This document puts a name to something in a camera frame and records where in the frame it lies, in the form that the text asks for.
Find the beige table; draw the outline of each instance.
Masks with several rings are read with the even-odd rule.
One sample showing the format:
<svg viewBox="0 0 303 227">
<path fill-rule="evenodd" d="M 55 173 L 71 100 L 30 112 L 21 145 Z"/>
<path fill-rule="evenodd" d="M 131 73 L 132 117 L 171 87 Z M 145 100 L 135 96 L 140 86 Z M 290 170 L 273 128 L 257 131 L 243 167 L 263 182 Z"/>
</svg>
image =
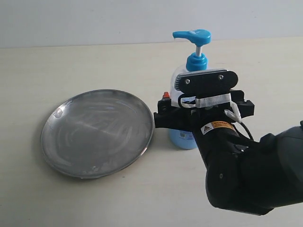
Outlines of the beige table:
<svg viewBox="0 0 303 227">
<path fill-rule="evenodd" d="M 303 226 L 303 204 L 257 217 L 213 208 L 205 167 L 156 129 L 147 152 L 123 171 L 93 181 L 64 177 L 42 159 L 42 126 L 60 103 L 114 88 L 156 111 L 170 77 L 195 50 L 191 43 L 0 50 L 1 227 L 284 227 Z M 236 88 L 256 105 L 245 123 L 255 139 L 303 120 L 303 38 L 213 41 L 212 68 L 237 72 Z"/>
</svg>

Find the white wall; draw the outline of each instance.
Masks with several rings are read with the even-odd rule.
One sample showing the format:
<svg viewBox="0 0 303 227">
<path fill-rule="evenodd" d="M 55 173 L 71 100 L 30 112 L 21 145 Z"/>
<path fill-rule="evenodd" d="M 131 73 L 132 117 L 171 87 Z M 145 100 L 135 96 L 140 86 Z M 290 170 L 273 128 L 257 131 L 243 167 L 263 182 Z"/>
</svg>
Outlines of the white wall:
<svg viewBox="0 0 303 227">
<path fill-rule="evenodd" d="M 302 22 L 302 0 L 0 0 L 0 47 L 302 36 Z"/>
</svg>

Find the red component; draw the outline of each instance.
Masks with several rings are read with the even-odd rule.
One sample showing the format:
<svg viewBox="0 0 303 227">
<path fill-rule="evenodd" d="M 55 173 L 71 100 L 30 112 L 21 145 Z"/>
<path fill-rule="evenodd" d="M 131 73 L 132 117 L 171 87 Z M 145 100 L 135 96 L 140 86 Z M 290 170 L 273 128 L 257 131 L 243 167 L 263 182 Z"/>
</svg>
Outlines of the red component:
<svg viewBox="0 0 303 227">
<path fill-rule="evenodd" d="M 163 97 L 162 98 L 169 98 L 169 93 L 166 91 L 166 92 L 164 92 L 164 95 L 163 95 Z"/>
</svg>

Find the blue pump head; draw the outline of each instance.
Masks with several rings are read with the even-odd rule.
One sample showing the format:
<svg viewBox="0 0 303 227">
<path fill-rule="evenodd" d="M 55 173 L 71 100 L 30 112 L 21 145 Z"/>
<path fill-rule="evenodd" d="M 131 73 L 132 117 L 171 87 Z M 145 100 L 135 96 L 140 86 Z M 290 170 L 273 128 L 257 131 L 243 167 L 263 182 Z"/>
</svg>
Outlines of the blue pump head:
<svg viewBox="0 0 303 227">
<path fill-rule="evenodd" d="M 172 33 L 174 38 L 188 39 L 196 45 L 196 52 L 187 58 L 186 69 L 188 71 L 199 71 L 207 68 L 208 59 L 202 53 L 202 46 L 210 43 L 211 33 L 209 31 L 198 29 L 191 31 L 179 31 Z"/>
</svg>

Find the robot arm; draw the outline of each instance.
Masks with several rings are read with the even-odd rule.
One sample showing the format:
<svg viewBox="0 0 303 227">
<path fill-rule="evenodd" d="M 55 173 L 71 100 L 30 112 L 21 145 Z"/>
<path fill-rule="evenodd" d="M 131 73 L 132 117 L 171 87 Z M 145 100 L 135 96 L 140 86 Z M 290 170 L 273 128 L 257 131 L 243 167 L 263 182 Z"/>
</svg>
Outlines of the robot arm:
<svg viewBox="0 0 303 227">
<path fill-rule="evenodd" d="M 303 122 L 276 136 L 267 134 L 260 142 L 243 136 L 234 126 L 235 112 L 240 119 L 252 116 L 254 104 L 244 101 L 242 91 L 231 89 L 237 82 L 237 75 L 227 70 L 180 75 L 175 85 L 183 92 L 180 108 L 172 107 L 167 96 L 161 99 L 154 113 L 156 128 L 193 133 L 207 169 L 212 206 L 265 215 L 303 202 Z"/>
</svg>

